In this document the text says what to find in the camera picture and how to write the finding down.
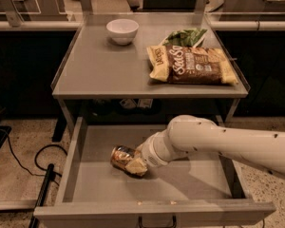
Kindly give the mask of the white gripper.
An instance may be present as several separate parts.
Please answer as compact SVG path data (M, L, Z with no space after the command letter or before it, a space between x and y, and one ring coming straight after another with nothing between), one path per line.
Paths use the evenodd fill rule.
M172 145L166 130L150 136L139 148L142 158L129 160L124 167L128 173L139 177L147 172L147 165L162 167L184 157L184 153Z

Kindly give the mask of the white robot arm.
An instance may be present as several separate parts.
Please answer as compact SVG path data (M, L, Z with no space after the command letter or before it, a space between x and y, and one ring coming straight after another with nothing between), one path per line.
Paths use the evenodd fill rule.
M285 132L227 128L189 115L173 118L165 130L142 143L125 170L142 176L195 153L217 153L285 178Z

